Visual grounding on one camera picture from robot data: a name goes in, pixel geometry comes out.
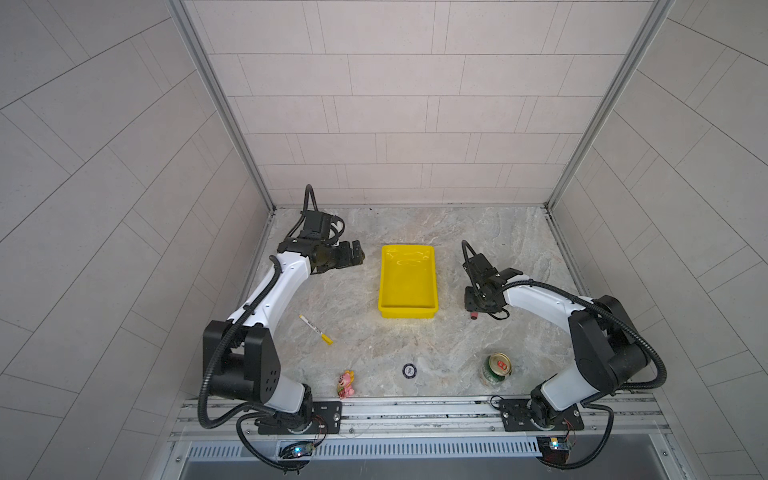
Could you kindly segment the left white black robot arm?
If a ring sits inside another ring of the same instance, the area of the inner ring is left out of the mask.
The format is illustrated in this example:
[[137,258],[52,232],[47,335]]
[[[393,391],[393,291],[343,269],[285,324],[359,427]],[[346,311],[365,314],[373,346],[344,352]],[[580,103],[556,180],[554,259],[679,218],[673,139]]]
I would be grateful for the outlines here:
[[273,331],[311,275],[364,262],[360,242],[343,241],[344,231],[343,219],[320,210],[307,185],[298,221],[270,257],[271,272],[228,319],[213,320],[204,330],[197,404],[202,428],[218,428],[247,412],[293,431],[312,423],[311,388],[281,372]]

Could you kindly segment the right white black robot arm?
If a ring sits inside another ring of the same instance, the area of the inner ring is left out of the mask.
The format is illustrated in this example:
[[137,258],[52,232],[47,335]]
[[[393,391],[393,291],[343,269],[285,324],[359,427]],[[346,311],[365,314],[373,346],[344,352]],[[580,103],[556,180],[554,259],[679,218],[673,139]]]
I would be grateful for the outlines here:
[[582,297],[514,268],[499,270],[466,240],[461,249],[462,267],[470,281],[464,304],[472,316],[487,314],[502,321],[515,307],[570,335],[572,364],[530,393],[526,410],[534,427],[556,428],[562,413],[619,390],[653,390],[666,383],[664,361],[618,299]]

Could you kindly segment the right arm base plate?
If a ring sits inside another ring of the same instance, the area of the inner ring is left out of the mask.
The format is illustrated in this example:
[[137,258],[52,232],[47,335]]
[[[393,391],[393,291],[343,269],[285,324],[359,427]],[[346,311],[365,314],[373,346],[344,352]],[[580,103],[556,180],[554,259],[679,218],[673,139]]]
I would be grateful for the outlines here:
[[545,400],[501,398],[494,402],[506,432],[544,432],[584,429],[576,404],[558,411]]

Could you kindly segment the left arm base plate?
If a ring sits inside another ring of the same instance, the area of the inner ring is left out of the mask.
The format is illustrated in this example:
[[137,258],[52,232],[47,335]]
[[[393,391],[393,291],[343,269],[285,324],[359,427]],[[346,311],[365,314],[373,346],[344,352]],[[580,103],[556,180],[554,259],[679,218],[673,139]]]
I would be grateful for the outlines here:
[[295,414],[278,412],[275,417],[255,421],[260,435],[338,434],[342,416],[341,401],[313,401]]

